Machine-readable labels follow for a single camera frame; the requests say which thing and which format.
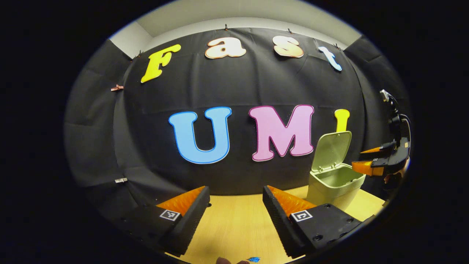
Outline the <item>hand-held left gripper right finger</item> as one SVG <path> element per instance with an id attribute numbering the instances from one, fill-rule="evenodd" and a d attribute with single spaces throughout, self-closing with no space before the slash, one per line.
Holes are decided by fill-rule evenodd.
<path id="1" fill-rule="evenodd" d="M 263 204 L 288 257 L 329 250 L 374 219 L 360 221 L 331 203 L 315 205 L 266 185 Z"/>

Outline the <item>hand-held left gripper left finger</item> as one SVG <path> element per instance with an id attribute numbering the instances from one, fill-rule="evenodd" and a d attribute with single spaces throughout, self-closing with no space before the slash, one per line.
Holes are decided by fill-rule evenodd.
<path id="1" fill-rule="evenodd" d="M 147 248 L 180 257 L 186 254 L 209 203 L 210 189 L 202 186 L 158 205 L 139 206 L 114 224 Z"/>

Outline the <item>pale green desktop garbage bin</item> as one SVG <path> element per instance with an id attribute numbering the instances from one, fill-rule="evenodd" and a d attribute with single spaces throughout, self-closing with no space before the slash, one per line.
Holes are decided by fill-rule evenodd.
<path id="1" fill-rule="evenodd" d="M 315 205 L 333 204 L 345 211 L 365 181 L 365 174 L 355 172 L 345 157 L 350 148 L 350 131 L 320 137 L 312 161 L 307 201 Z"/>

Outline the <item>wooden desktop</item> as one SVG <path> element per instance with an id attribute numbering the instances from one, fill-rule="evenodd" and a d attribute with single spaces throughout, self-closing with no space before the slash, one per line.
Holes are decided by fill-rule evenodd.
<path id="1" fill-rule="evenodd" d="M 191 264 L 215 264 L 223 257 L 235 264 L 252 257 L 251 264 L 285 264 L 286 255 L 266 210 L 262 194 L 211 195 L 192 241 L 180 260 Z"/>

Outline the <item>black backdrop cloth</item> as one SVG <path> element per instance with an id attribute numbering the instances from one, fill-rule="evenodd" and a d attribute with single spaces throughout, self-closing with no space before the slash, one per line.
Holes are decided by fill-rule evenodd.
<path id="1" fill-rule="evenodd" d="M 75 81 L 64 118 L 72 176 L 106 218 L 208 186 L 212 195 L 259 194 L 306 186 L 315 150 L 295 130 L 276 128 L 313 109 L 298 132 L 314 149 L 335 132 L 335 110 L 350 112 L 345 157 L 390 142 L 390 92 L 413 118 L 409 95 L 387 58 L 365 37 L 341 51 L 294 34 L 301 58 L 280 56 L 280 30 L 236 28 L 186 35 L 131 60 L 110 40 Z M 123 90 L 112 92 L 116 85 Z M 115 179 L 127 178 L 124 183 Z"/>

